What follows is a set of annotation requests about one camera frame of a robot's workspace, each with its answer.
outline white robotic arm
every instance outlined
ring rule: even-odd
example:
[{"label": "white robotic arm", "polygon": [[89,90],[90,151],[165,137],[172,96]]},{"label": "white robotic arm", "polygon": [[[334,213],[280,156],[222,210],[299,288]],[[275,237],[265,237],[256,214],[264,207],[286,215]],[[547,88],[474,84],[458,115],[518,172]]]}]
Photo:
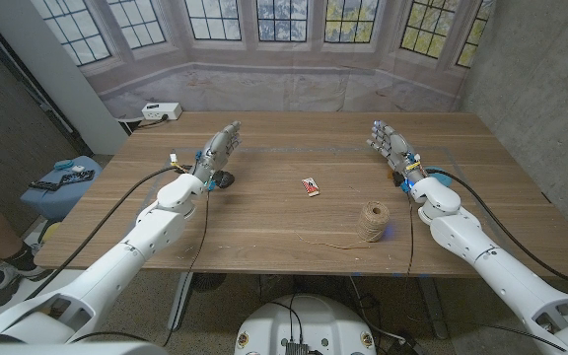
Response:
[{"label": "white robotic arm", "polygon": [[191,201],[208,187],[240,143],[235,121],[210,140],[191,169],[162,187],[133,230],[69,285],[16,305],[0,315],[0,339],[62,344],[96,331],[115,299],[146,260],[176,242],[195,210]]},{"label": "white robotic arm", "polygon": [[[533,335],[568,351],[568,295],[497,246],[481,230],[476,217],[461,207],[460,197],[422,169],[419,155],[401,135],[382,121],[374,122],[368,144],[388,158],[388,164],[404,181],[403,190],[423,205],[420,219],[431,226],[433,239],[468,262],[510,307]],[[541,341],[544,354],[562,354]]]}]

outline power strip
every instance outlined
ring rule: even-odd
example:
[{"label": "power strip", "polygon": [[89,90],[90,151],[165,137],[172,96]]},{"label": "power strip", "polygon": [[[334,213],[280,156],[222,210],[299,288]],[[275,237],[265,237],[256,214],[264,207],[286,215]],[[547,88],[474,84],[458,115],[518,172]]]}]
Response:
[{"label": "power strip", "polygon": [[159,120],[164,114],[168,119],[178,119],[183,110],[178,103],[149,103],[142,108],[144,119]]}]

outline ball of twine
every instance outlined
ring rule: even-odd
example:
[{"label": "ball of twine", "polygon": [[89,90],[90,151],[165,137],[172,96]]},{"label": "ball of twine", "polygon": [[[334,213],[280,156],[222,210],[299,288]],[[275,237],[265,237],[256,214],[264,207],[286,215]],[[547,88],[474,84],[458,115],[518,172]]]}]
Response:
[{"label": "ball of twine", "polygon": [[385,226],[390,221],[390,211],[381,202],[370,201],[363,206],[356,232],[365,242],[376,242],[383,236]]}]

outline backdrop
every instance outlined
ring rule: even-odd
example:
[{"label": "backdrop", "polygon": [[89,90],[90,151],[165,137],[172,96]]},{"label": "backdrop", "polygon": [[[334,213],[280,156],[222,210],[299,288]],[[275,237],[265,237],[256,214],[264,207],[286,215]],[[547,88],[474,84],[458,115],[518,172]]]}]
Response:
[{"label": "backdrop", "polygon": [[448,111],[492,0],[32,0],[116,118]]}]

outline window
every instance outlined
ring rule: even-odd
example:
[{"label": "window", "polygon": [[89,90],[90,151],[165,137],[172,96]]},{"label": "window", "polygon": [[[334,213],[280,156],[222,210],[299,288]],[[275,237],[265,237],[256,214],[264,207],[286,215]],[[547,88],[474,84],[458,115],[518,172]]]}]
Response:
[{"label": "window", "polygon": [[107,0],[131,49],[166,41],[150,0]]},{"label": "window", "polygon": [[236,0],[185,0],[194,39],[241,40]]},{"label": "window", "polygon": [[401,48],[438,58],[460,0],[414,0]]},{"label": "window", "polygon": [[33,0],[33,4],[76,65],[110,57],[83,0]]},{"label": "window", "polygon": [[488,22],[490,17],[490,11],[492,10],[492,0],[483,0],[481,6],[479,6],[479,11],[477,16],[472,23],[472,28],[470,28],[470,33],[468,38],[463,44],[463,49],[461,50],[460,59],[458,59],[458,65],[469,68],[472,64],[472,57],[477,51],[477,46],[479,45],[479,39],[481,34],[483,34],[483,29],[485,24]]},{"label": "window", "polygon": [[378,0],[328,0],[324,41],[369,43],[378,4]]},{"label": "window", "polygon": [[306,41],[308,0],[256,0],[262,41]]}]

